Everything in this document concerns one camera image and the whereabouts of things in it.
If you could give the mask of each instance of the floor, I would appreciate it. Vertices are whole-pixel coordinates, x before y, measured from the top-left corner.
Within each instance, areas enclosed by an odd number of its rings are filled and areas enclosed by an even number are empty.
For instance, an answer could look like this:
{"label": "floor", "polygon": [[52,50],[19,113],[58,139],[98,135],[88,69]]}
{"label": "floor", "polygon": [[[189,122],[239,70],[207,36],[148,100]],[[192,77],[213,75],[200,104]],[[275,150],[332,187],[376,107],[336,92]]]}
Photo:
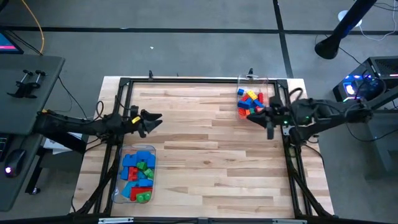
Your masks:
{"label": "floor", "polygon": [[[278,34],[277,2],[285,30],[333,30],[337,14],[350,0],[28,0],[43,27],[105,27],[111,32],[45,32],[45,55],[66,58],[62,78],[87,113],[93,113],[106,75],[235,77],[253,68],[274,78],[304,78],[308,95],[333,99],[331,89],[358,64],[340,51],[324,60],[313,50],[324,35]],[[392,4],[390,0],[380,0]],[[363,19],[364,30],[393,30],[391,11],[373,7]],[[35,26],[20,1],[11,1],[0,13],[0,25]],[[144,33],[112,28],[262,29],[273,34]],[[17,31],[39,47],[36,31]],[[282,53],[281,40],[287,46]],[[340,45],[360,62],[371,56],[396,55],[398,36],[373,41],[349,35]],[[69,107],[65,90],[56,84],[47,107]],[[81,116],[73,105],[71,116]],[[398,182],[366,181],[369,146],[355,141],[345,126],[320,135],[325,171],[335,214],[380,222],[398,222]],[[14,208],[0,219],[64,215],[77,182],[80,158],[68,160],[74,170],[47,170],[39,180],[42,192],[21,192]]]}

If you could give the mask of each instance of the clear plastic bin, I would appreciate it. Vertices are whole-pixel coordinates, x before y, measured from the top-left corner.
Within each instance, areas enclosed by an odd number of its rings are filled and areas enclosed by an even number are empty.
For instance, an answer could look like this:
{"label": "clear plastic bin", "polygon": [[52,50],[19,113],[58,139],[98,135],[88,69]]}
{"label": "clear plastic bin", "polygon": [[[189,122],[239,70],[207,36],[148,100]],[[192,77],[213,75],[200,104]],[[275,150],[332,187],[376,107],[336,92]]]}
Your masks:
{"label": "clear plastic bin", "polygon": [[[155,156],[155,166],[154,166],[155,168],[153,170],[154,177],[153,177],[151,196],[150,196],[150,199],[148,201],[145,200],[144,202],[138,202],[137,200],[131,201],[131,199],[129,197],[126,197],[127,196],[126,194],[129,192],[129,189],[132,186],[133,187],[140,187],[140,186],[137,186],[137,185],[135,185],[135,183],[131,183],[128,180],[124,180],[121,177],[123,169],[124,169],[123,160],[124,160],[125,156],[128,155],[128,154],[129,155],[133,155],[133,154],[136,155],[137,152],[139,152],[139,151],[150,152],[150,154]],[[155,187],[156,170],[157,170],[156,165],[157,165],[156,150],[155,150],[155,148],[153,146],[146,146],[146,145],[123,146],[123,148],[120,150],[120,165],[119,165],[119,170],[118,170],[118,179],[116,181],[116,188],[115,188],[115,190],[113,192],[113,196],[112,196],[113,202],[114,203],[147,203],[152,198],[154,198],[154,187]],[[140,175],[137,175],[137,178],[143,177],[142,175],[143,175],[143,173],[141,173]]]}
{"label": "clear plastic bin", "polygon": [[[239,75],[238,76],[238,84],[236,85],[236,116],[238,119],[246,119],[247,114],[241,114],[239,112],[238,102],[241,100],[248,90],[253,91],[256,95],[259,93],[263,94],[264,97],[264,106],[268,106],[268,97],[269,97],[269,88],[272,86],[268,85],[268,77],[266,76],[258,76],[258,75]],[[238,90],[244,90],[243,96],[238,95]]]}

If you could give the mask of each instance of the wooden table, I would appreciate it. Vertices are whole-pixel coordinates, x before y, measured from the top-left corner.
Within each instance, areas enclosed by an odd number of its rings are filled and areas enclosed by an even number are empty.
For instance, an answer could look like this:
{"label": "wooden table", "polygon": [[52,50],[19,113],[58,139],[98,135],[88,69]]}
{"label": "wooden table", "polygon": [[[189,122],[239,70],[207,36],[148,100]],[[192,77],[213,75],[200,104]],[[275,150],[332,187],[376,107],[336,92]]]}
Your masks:
{"label": "wooden table", "polygon": [[[99,100],[104,101],[104,114],[112,112],[119,79],[103,80]],[[287,81],[290,90],[305,89],[302,79]],[[271,87],[265,91],[274,94]],[[237,118],[236,84],[135,83],[132,104],[163,114],[164,122],[145,139],[138,134],[124,138],[125,145],[157,149],[154,197],[147,204],[114,203],[112,216],[294,217],[280,130],[267,140],[262,127]],[[311,146],[318,149],[318,144]],[[77,209],[98,185],[104,152],[105,145],[84,156],[75,191]],[[321,158],[303,147],[302,159],[308,188],[333,213]],[[299,190],[298,195],[304,211]]]}

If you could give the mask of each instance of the computer mouse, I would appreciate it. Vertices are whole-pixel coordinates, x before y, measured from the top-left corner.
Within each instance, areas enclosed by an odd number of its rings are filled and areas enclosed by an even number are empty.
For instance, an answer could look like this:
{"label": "computer mouse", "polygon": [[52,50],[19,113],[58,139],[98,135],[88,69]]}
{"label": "computer mouse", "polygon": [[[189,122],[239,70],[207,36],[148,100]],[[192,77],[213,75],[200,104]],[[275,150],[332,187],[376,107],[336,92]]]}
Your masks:
{"label": "computer mouse", "polygon": [[17,177],[19,175],[25,159],[25,152],[23,149],[16,149],[6,157],[4,161],[6,177]]}

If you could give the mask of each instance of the green block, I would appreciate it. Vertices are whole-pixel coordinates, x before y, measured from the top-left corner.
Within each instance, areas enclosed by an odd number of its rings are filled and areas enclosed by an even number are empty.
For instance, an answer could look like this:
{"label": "green block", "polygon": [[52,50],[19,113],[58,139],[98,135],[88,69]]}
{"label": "green block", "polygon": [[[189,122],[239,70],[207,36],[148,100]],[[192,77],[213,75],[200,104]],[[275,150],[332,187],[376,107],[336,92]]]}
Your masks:
{"label": "green block", "polygon": [[152,171],[151,169],[145,170],[144,174],[145,174],[148,178],[151,178],[151,179],[153,179],[154,176],[155,176],[154,171]]}
{"label": "green block", "polygon": [[141,194],[137,194],[137,202],[144,203],[150,200],[152,193],[151,192],[144,192]]}
{"label": "green block", "polygon": [[147,163],[146,162],[138,162],[137,163],[137,168],[140,170],[146,170],[147,169]]}

